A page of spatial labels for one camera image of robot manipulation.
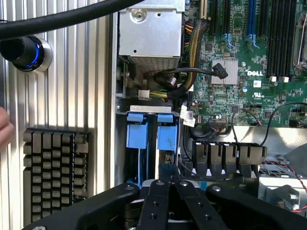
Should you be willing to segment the person's bare hand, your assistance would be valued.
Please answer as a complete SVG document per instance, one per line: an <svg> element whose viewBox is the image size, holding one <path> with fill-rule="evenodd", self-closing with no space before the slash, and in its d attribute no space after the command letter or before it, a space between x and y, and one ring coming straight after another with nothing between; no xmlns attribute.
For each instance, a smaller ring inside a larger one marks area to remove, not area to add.
<svg viewBox="0 0 307 230"><path fill-rule="evenodd" d="M0 150L8 146L14 134L14 125L4 108L0 108Z"/></svg>

